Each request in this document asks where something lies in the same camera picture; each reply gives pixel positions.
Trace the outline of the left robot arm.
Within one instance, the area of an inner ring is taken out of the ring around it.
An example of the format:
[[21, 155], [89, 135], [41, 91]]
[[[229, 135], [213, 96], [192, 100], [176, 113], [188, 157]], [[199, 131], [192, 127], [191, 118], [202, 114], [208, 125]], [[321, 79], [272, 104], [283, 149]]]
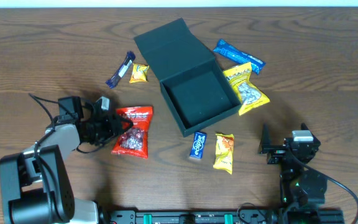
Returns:
[[45, 134], [31, 147], [0, 159], [5, 223], [109, 223], [98, 203], [73, 195], [64, 160], [83, 143], [100, 150], [131, 129], [131, 120], [110, 109], [110, 100], [79, 96], [55, 101]]

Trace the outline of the dark green box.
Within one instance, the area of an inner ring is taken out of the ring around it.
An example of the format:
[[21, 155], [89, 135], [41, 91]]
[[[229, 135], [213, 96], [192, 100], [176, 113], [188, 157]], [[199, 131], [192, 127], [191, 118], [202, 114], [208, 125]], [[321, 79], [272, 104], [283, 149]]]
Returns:
[[238, 112], [241, 102], [216, 57], [183, 19], [134, 38], [160, 83], [160, 91], [184, 137]]

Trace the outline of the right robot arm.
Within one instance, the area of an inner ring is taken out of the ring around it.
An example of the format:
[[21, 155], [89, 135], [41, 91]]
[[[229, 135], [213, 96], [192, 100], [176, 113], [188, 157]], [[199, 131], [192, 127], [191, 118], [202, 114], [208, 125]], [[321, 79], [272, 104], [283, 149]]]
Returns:
[[267, 155], [268, 164], [280, 166], [280, 200], [285, 210], [316, 210], [325, 202], [327, 180], [306, 167], [320, 145], [304, 123], [283, 144], [273, 145], [269, 129], [263, 125], [259, 152]]

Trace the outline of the red candy bag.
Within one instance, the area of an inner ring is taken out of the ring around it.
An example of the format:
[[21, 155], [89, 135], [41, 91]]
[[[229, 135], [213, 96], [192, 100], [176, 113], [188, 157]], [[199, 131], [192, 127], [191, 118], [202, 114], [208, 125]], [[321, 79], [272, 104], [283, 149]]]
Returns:
[[120, 135], [111, 151], [112, 154], [148, 158], [148, 131], [154, 110], [152, 106], [118, 108], [118, 115], [133, 122], [133, 126]]

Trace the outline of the blue snack bar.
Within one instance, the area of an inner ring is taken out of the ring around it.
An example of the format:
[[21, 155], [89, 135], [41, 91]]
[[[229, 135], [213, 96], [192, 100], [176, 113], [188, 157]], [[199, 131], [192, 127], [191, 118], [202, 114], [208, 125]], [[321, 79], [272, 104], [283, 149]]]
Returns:
[[265, 62], [263, 60], [238, 50], [235, 46], [227, 43], [223, 39], [218, 40], [213, 52], [218, 53], [238, 64], [250, 62], [252, 71], [256, 74], [259, 74], [265, 66]]

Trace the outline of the large yellow snack bag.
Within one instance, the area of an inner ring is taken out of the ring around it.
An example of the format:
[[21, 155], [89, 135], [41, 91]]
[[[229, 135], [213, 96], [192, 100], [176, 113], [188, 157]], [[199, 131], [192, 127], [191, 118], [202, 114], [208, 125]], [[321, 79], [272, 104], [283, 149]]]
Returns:
[[239, 116], [270, 102], [267, 95], [250, 82], [251, 73], [250, 62], [223, 71], [223, 75], [242, 103], [238, 111]]

